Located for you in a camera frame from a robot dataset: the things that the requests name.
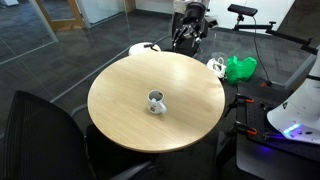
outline white device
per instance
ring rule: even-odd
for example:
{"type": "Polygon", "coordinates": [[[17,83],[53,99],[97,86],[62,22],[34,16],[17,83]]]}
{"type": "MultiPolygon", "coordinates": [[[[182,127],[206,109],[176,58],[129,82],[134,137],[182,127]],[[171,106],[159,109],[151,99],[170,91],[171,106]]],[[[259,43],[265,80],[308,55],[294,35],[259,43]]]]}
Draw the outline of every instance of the white device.
{"type": "Polygon", "coordinates": [[[320,51],[303,84],[267,114],[287,139],[320,145],[320,51]]]}

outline chair armrest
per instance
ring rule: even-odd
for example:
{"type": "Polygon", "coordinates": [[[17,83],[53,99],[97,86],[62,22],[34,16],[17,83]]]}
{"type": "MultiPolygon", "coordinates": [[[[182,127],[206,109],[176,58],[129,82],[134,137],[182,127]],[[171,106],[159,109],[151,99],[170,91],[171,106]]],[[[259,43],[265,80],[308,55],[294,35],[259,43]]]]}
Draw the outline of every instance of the chair armrest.
{"type": "Polygon", "coordinates": [[[111,178],[110,180],[130,179],[130,178],[134,177],[140,171],[142,171],[145,168],[149,167],[150,164],[151,164],[151,161],[147,161],[145,163],[142,163],[142,164],[139,164],[139,165],[135,165],[135,166],[123,171],[122,173],[116,175],[115,177],[111,178]]]}

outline round wooden table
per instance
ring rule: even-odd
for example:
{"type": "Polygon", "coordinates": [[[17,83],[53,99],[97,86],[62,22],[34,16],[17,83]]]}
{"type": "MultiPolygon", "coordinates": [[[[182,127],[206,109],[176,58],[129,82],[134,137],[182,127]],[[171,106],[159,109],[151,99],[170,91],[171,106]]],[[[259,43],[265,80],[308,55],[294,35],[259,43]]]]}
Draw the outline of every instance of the round wooden table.
{"type": "Polygon", "coordinates": [[[99,74],[88,95],[93,123],[115,143],[140,152],[187,147],[218,122],[225,105],[219,79],[199,61],[171,52],[123,58],[99,74]],[[165,114],[147,109],[148,92],[164,93],[165,114]]]}

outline chair backrest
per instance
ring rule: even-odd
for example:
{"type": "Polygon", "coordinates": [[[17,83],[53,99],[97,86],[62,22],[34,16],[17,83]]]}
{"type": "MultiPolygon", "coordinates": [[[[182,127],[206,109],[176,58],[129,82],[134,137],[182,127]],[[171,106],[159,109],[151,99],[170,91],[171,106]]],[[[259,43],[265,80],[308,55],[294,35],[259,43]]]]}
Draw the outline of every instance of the chair backrest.
{"type": "Polygon", "coordinates": [[[83,134],[70,115],[17,91],[5,132],[4,179],[92,179],[83,134]]]}

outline white object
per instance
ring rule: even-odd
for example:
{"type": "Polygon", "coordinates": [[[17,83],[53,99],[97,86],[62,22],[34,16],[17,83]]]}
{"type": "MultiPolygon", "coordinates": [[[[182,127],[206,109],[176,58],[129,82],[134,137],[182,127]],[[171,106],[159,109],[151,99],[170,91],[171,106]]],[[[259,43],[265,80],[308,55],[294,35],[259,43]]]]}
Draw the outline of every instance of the white object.
{"type": "Polygon", "coordinates": [[[320,51],[303,84],[267,117],[287,139],[320,145],[320,51]]]}
{"type": "Polygon", "coordinates": [[[164,94],[159,90],[152,90],[148,93],[148,110],[152,114],[160,114],[167,112],[166,106],[163,104],[164,94]]]}
{"type": "Polygon", "coordinates": [[[220,79],[225,78],[226,65],[224,65],[224,59],[222,57],[216,60],[212,58],[208,61],[207,67],[213,71],[213,73],[220,79]]]}
{"type": "Polygon", "coordinates": [[[19,4],[19,2],[17,0],[0,0],[0,3],[2,5],[6,5],[6,6],[11,6],[11,5],[15,5],[15,4],[19,4]]]}
{"type": "Polygon", "coordinates": [[[146,52],[155,52],[155,50],[153,49],[156,49],[159,52],[161,51],[160,47],[156,44],[153,46],[153,49],[151,49],[150,47],[144,47],[144,45],[147,45],[147,44],[152,44],[152,43],[142,42],[142,43],[138,43],[131,46],[131,48],[129,49],[129,56],[146,53],[146,52]]]}

